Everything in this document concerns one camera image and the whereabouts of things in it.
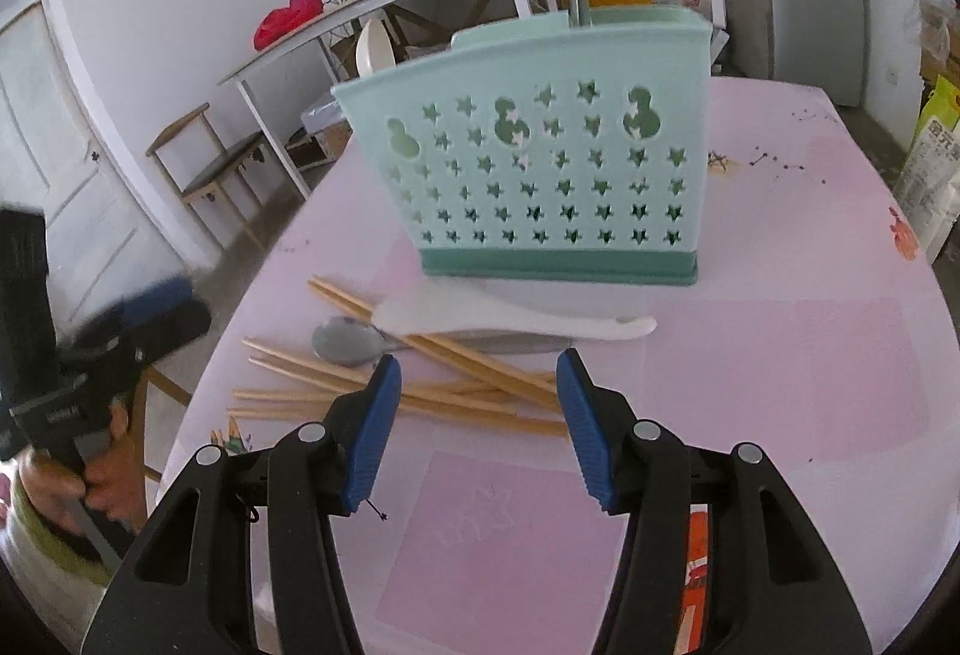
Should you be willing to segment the person left hand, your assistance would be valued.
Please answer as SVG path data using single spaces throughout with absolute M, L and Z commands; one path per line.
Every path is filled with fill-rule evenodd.
M 109 447 L 86 463 L 82 476 L 76 476 L 43 451 L 23 451 L 18 458 L 18 478 L 32 508 L 52 525 L 80 536 L 82 529 L 68 512 L 67 504 L 82 501 L 112 522 L 139 533 L 146 522 L 145 475 L 128 423 L 127 408 L 121 401 L 112 401 Z

